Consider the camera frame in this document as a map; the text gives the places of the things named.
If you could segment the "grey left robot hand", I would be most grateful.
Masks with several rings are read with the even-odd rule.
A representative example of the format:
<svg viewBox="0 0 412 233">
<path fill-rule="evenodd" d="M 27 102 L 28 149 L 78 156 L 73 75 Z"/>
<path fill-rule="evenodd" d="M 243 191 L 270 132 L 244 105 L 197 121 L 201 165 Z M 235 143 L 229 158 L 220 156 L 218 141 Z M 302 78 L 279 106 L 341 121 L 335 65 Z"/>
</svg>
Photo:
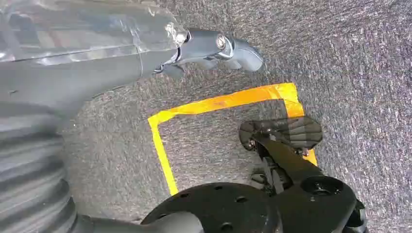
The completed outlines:
<svg viewBox="0 0 412 233">
<path fill-rule="evenodd" d="M 247 42 L 186 29 L 151 4 L 112 0 L 0 3 L 0 230 L 3 233 L 201 233 L 187 212 L 148 225 L 80 215 L 59 153 L 60 124 L 84 102 L 153 73 L 259 70 Z"/>
</svg>

